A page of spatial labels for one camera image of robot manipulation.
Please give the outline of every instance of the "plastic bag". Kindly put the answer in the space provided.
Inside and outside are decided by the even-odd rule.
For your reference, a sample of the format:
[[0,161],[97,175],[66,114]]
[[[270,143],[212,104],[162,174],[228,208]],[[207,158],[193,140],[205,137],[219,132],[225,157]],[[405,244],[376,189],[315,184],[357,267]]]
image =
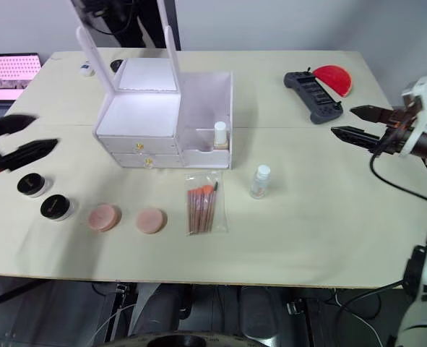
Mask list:
[[186,197],[188,235],[228,232],[223,172],[187,174]]

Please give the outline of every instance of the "red object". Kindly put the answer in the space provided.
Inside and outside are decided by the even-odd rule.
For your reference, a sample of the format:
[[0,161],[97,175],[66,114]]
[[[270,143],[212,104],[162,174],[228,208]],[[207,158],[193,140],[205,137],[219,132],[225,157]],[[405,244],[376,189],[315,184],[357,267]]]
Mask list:
[[351,75],[337,65],[326,65],[313,71],[313,75],[319,78],[326,85],[331,87],[335,92],[345,97],[351,90]]

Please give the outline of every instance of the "black jar lid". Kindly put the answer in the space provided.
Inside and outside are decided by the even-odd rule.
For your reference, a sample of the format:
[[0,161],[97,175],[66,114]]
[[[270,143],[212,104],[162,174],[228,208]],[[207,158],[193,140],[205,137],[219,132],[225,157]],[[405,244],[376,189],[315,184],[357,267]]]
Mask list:
[[41,205],[41,215],[49,219],[58,219],[69,210],[70,201],[64,195],[51,195]]
[[29,173],[19,180],[17,190],[25,195],[38,193],[45,185],[45,179],[38,173]]

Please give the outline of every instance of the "laptop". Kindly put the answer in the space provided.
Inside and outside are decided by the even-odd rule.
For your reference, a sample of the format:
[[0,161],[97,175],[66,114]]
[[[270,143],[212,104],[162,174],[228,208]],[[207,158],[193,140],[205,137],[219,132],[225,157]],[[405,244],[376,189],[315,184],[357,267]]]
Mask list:
[[0,117],[7,113],[40,68],[36,53],[0,54]]

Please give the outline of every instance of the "makeup organizer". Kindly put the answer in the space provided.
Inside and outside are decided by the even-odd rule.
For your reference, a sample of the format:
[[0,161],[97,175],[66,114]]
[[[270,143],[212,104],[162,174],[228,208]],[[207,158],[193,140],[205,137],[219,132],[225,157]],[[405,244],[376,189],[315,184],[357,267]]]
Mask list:
[[[168,58],[125,59],[108,73],[88,31],[78,41],[105,88],[95,138],[127,168],[230,168],[233,77],[230,72],[181,72],[163,1],[158,1]],[[228,145],[215,149],[215,123]]]

